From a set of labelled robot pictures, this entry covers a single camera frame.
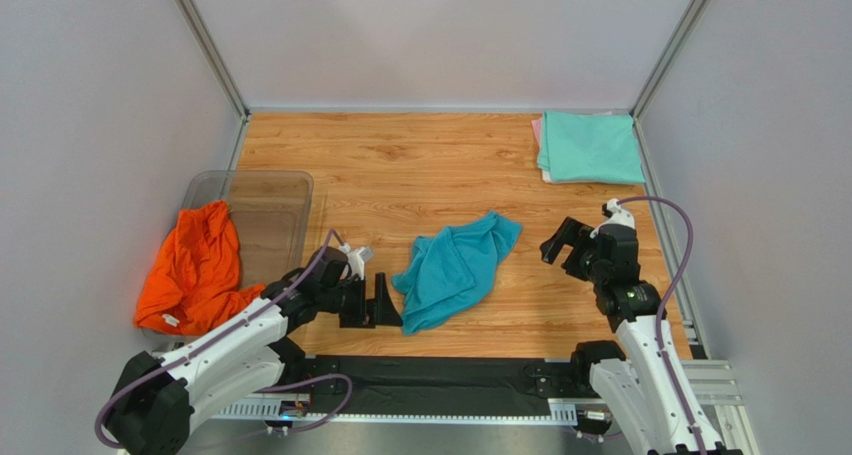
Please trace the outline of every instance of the wooden table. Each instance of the wooden table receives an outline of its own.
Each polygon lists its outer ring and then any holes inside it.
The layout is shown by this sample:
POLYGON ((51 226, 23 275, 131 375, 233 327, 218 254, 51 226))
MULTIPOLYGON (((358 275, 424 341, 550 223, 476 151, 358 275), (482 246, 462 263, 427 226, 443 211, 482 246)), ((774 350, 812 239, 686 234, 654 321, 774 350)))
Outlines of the wooden table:
MULTIPOLYGON (((566 216, 590 225, 601 204, 642 194, 641 186, 549 185, 536 166, 534 114, 255 114, 240 170, 304 170, 314 178, 305 261, 329 228, 369 245, 372 274, 409 263, 418 235, 462 225, 489 210, 523 231, 497 271, 496 287, 443 326, 403 336, 399 328, 339 329, 320 314, 292 335, 307 353, 386 356, 568 358, 578 342, 614 339, 592 285, 540 260, 539 244, 566 216)), ((634 203, 642 276, 662 293, 669 278, 647 204, 634 203)), ((402 296, 389 287, 401 312, 402 296)), ((691 358, 672 300, 669 318, 681 357, 691 358)))

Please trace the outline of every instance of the garment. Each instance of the garment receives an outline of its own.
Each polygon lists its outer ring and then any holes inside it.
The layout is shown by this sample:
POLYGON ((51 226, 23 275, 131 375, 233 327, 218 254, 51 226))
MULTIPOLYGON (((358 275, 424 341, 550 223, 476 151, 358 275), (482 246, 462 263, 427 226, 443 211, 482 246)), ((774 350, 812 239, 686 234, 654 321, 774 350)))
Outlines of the garment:
POLYGON ((540 130, 537 162, 546 182, 645 182, 629 115, 545 112, 540 130))
POLYGON ((237 290, 237 230, 224 201, 181 210, 136 304, 137 327, 204 335, 244 309, 264 285, 237 290))
POLYGON ((403 333, 438 327, 485 298, 520 233, 521 224, 491 211, 471 224, 417 237, 411 265, 391 279, 405 295, 403 333))

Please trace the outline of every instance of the transparent plastic container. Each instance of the transparent plastic container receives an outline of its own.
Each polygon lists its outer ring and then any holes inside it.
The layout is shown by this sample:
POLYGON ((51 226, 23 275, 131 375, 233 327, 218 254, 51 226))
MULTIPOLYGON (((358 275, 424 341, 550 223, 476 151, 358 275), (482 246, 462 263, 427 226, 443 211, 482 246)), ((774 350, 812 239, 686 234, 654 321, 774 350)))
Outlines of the transparent plastic container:
MULTIPOLYGON (((314 181, 298 171, 213 170, 189 184, 182 209, 225 200, 240 240, 239 288, 280 279, 302 262, 314 181)), ((186 341, 188 337, 143 329, 149 339, 186 341)))

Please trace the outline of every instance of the teal cloth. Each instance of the teal cloth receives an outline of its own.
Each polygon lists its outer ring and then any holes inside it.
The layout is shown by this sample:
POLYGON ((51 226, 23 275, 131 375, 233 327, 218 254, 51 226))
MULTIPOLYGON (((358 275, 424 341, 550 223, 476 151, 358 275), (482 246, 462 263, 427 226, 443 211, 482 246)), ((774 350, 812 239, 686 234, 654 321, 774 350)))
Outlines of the teal cloth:
POLYGON ((497 265, 520 233, 521 224, 491 211, 471 224, 417 237, 411 265, 391 278, 405 295, 402 332, 413 335, 443 325, 485 298, 494 288, 497 265))
POLYGON ((554 183, 645 183, 630 115, 545 112, 538 166, 554 183))

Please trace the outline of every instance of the orange cloth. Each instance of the orange cloth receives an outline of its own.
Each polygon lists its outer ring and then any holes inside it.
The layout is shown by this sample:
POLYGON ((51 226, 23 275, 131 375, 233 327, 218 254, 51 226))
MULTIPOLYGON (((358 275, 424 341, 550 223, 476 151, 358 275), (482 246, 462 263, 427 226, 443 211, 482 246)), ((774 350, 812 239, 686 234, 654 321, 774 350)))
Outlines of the orange cloth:
POLYGON ((204 335, 239 313, 264 288, 236 290, 239 248, 224 201, 181 210, 145 280, 133 324, 174 335, 204 335), (169 317, 177 319, 176 327, 167 323, 169 317))

